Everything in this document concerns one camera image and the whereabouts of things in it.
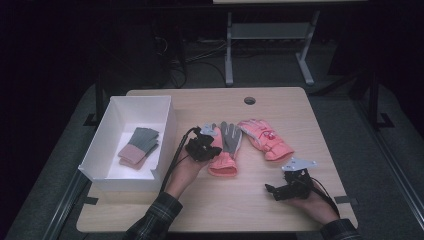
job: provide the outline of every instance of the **open white box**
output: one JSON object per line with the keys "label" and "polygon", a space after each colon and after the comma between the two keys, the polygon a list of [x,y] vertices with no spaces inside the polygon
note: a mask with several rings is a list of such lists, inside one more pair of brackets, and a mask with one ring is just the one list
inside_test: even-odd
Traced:
{"label": "open white box", "polygon": [[[159,132],[158,147],[140,170],[119,164],[136,127]],[[174,155],[177,121],[171,96],[116,96],[78,169],[103,191],[159,191]]]}

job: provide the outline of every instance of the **dark sleeve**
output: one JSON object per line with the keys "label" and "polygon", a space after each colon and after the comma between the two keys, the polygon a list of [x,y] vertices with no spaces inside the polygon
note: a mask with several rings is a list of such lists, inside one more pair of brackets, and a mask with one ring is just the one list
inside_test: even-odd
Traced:
{"label": "dark sleeve", "polygon": [[340,219],[324,225],[321,234],[325,240],[362,240],[349,219]]}
{"label": "dark sleeve", "polygon": [[182,208],[177,199],[166,192],[160,193],[144,217],[126,231],[123,239],[164,239],[169,226]]}

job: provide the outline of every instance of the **glove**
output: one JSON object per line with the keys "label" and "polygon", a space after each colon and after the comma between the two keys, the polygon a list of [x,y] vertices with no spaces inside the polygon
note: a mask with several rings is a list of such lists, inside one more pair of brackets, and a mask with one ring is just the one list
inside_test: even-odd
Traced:
{"label": "glove", "polygon": [[221,129],[212,126],[214,136],[213,147],[222,148],[221,153],[209,163],[208,172],[214,176],[233,177],[237,174],[236,156],[241,142],[241,129],[234,124],[221,123]]}
{"label": "glove", "polygon": [[266,160],[286,158],[294,152],[265,120],[250,119],[239,122],[238,126],[249,135],[255,148],[265,152]]}
{"label": "glove", "polygon": [[136,128],[130,141],[118,153],[119,163],[134,169],[140,169],[146,160],[146,154],[156,145],[158,132],[150,128]]}

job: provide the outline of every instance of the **person's right hand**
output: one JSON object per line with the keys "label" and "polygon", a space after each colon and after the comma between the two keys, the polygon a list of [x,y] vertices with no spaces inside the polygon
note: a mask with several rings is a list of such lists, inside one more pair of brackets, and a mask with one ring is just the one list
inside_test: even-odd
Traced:
{"label": "person's right hand", "polygon": [[[314,182],[316,189],[321,190]],[[331,206],[322,199],[317,193],[311,191],[307,199],[292,198],[284,201],[285,203],[300,208],[305,211],[312,219],[325,225],[332,221],[340,219]]]}
{"label": "person's right hand", "polygon": [[188,154],[185,147],[183,147],[165,192],[178,199],[184,190],[194,182],[200,170],[208,165],[208,163],[209,161],[195,161],[190,154]]}

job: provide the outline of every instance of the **table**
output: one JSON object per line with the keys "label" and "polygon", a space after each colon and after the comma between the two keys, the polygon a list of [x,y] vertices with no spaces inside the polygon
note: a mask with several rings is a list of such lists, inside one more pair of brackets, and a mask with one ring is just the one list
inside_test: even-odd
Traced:
{"label": "table", "polygon": [[[133,90],[128,96],[171,95],[177,116],[177,140],[188,129],[204,123],[238,123],[249,118],[265,119],[295,150],[294,156],[315,160],[309,169],[332,197],[345,196],[325,140],[302,88],[217,88]],[[246,97],[256,100],[253,105]],[[170,231],[173,232],[287,232],[312,231],[320,225],[305,214],[276,202],[264,184],[285,184],[281,166],[269,162],[243,136],[237,157],[239,174],[215,177],[202,169],[198,179],[180,198],[184,205]],[[84,204],[77,222],[82,232],[125,231],[141,218],[157,196],[156,192],[102,192],[92,186],[88,197],[97,203]],[[338,204],[341,217],[357,226],[350,203]]]}

